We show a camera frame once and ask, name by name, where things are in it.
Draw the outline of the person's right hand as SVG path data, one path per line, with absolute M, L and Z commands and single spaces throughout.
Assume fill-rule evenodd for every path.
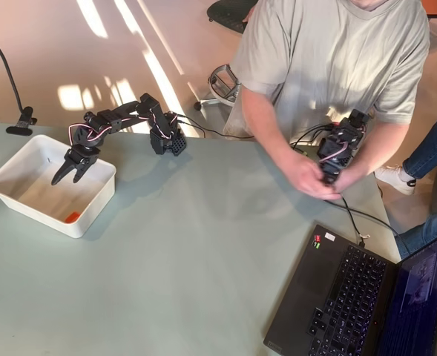
M 340 194 L 322 181 L 323 174 L 318 165 L 306 156 L 291 152 L 286 176 L 301 193 L 319 200 L 336 200 Z

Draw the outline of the person's left hand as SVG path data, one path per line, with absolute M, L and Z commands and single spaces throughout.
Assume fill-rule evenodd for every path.
M 339 177 L 333 184 L 333 194 L 330 197 L 331 200 L 339 199 L 341 196 L 341 193 L 356 183 L 361 178 L 365 177 L 367 175 L 367 169 L 357 163 L 351 164 L 349 167 L 345 168 L 340 172 Z

